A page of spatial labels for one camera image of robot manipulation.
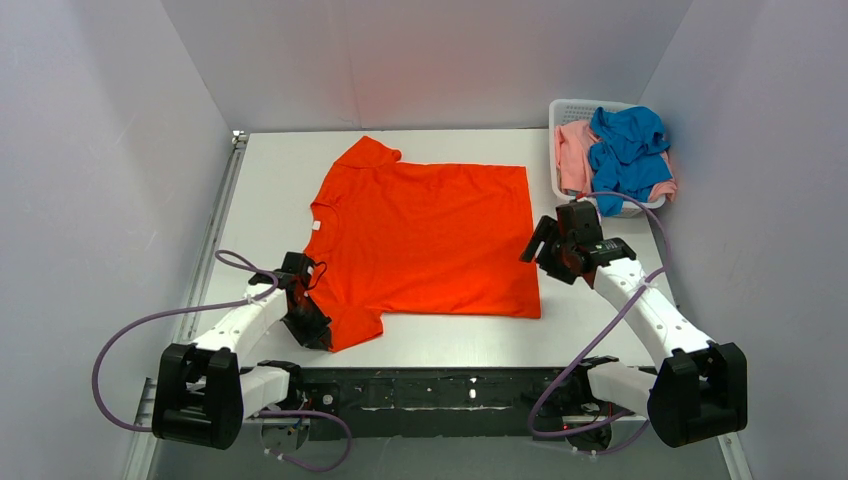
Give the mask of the orange t shirt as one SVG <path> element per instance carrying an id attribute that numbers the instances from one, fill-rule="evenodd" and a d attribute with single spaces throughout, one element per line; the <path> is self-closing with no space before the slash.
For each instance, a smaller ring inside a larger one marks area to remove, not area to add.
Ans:
<path id="1" fill-rule="evenodd" d="M 537 271 L 520 259 L 534 231 L 522 166 L 408 163 L 366 136 L 333 163 L 311 211 L 324 350 L 379 337 L 386 313 L 541 315 Z"/>

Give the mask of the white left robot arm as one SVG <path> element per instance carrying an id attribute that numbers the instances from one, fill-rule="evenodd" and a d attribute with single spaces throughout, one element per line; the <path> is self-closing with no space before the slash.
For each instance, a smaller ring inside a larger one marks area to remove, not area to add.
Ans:
<path id="1" fill-rule="evenodd" d="M 283 360 L 241 363 L 278 323 L 304 347 L 328 349 L 332 343 L 331 320 L 304 287 L 247 286 L 242 301 L 217 324 L 162 353 L 154 436 L 224 450 L 234 443 L 244 420 L 274 405 L 295 405 L 299 366 Z"/>

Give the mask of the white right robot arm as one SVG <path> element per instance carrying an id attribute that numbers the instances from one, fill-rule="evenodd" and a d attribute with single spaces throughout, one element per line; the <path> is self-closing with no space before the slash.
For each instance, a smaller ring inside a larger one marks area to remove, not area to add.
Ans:
<path id="1" fill-rule="evenodd" d="M 748 425 L 748 362 L 735 343 L 720 344 L 705 334 L 652 284 L 635 251 L 620 238 L 606 239 L 599 221 L 584 225 L 569 217 L 542 217 L 521 255 L 547 275 L 573 284 L 583 279 L 616 308 L 610 323 L 546 387 L 535 401 L 527 426 L 537 438 L 535 419 L 556 389 L 576 381 L 592 399 L 644 417 L 669 447 L 738 432 Z M 649 353 L 655 371 L 589 353 L 625 322 Z"/>

